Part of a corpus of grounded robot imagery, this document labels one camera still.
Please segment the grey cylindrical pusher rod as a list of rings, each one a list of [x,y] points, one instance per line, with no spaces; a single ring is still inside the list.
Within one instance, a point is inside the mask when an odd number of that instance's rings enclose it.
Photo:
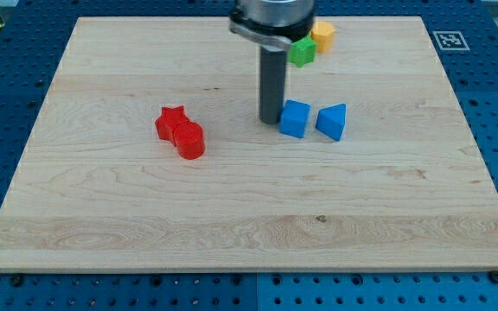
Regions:
[[[283,50],[259,49],[259,119],[277,124],[284,106],[287,53]]]

